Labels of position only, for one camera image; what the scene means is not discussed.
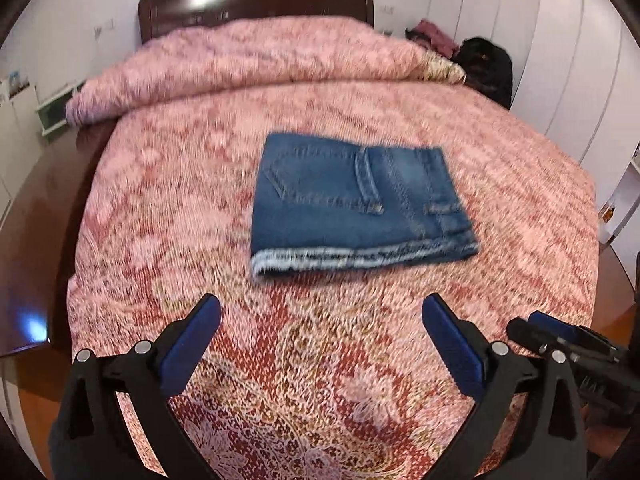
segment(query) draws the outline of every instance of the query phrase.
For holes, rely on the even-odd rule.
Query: pink bedspread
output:
[[[590,178],[475,91],[406,81],[460,80],[423,52],[340,18],[235,22],[152,42],[70,102],[76,123],[125,114],[82,222],[68,288],[74,350],[127,351],[217,295],[223,324],[171,406],[225,480],[421,478],[472,405],[422,327],[430,292],[489,340],[537,309],[590,322]],[[481,253],[253,283],[252,199],[273,130],[443,147]]]

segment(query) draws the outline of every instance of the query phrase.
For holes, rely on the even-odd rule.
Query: black bag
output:
[[[466,85],[511,109],[513,65],[506,50],[485,38],[471,38],[451,60],[465,69]]]

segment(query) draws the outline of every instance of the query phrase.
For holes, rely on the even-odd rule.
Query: denim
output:
[[[267,137],[254,199],[254,276],[450,262],[478,251],[441,149]]]

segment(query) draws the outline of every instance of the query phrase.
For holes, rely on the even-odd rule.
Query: white shelf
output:
[[[607,224],[602,222],[602,220],[598,221],[598,241],[601,244],[607,244],[611,237],[613,236],[613,232],[609,231],[609,227]]]
[[[636,282],[636,256],[640,251],[640,210],[631,215],[625,228],[611,242],[611,247],[633,285]]]
[[[60,90],[59,92],[56,92],[50,98],[41,102],[38,108],[36,109],[36,111],[37,112],[41,111],[43,108],[47,107],[47,105],[50,105],[53,101],[55,101],[56,99],[60,99],[62,96],[66,94],[75,93],[81,84],[82,83],[80,82],[80,83],[65,86],[62,90]]]
[[[50,126],[49,128],[47,128],[46,130],[42,131],[42,136],[46,137],[48,136],[50,133],[55,132],[58,128],[62,128],[62,126],[66,125],[66,119],[62,119],[61,121],[58,121],[56,124],[54,124],[53,126]]]
[[[631,161],[626,168],[611,200],[616,210],[604,227],[611,235],[617,236],[640,203],[640,166],[634,161]]]

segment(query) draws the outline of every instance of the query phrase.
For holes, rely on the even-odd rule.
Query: white wardrobe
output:
[[[513,61],[511,112],[579,162],[605,237],[633,282],[640,251],[640,48],[609,0],[431,0],[428,18],[460,42],[484,36]]]
[[[0,103],[0,219],[44,150],[33,86]]]

